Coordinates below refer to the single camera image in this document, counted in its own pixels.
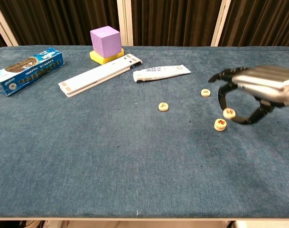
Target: yellow foam base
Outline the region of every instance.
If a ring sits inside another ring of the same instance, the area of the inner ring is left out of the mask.
[[[118,53],[117,55],[114,55],[114,56],[110,56],[110,57],[107,57],[107,58],[103,58],[102,56],[100,56],[97,52],[95,51],[91,51],[89,53],[89,56],[91,57],[91,60],[103,65],[105,63],[108,63],[108,62],[111,62],[119,57],[122,57],[124,56],[124,50],[123,48],[121,48],[121,52]]]

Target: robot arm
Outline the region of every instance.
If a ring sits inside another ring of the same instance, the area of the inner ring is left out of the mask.
[[[240,89],[254,96],[259,101],[250,117],[236,116],[232,121],[239,124],[253,124],[272,112],[274,107],[289,106],[289,69],[277,66],[256,66],[226,69],[212,76],[209,83],[224,80],[226,85],[218,91],[218,100],[222,110],[226,106],[225,96],[228,92]]]

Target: white toothpaste tube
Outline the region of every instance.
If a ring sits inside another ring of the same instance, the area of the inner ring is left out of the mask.
[[[184,65],[179,66],[158,66],[133,72],[134,81],[153,81],[178,75],[189,74],[189,71]]]

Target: purple cube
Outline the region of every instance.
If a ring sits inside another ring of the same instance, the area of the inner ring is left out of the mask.
[[[117,55],[121,52],[120,32],[110,26],[91,30],[93,50],[103,58]]]

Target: blue box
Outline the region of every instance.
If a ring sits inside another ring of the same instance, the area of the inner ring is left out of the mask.
[[[35,54],[0,70],[0,93],[10,96],[62,65],[62,53],[52,47]]]

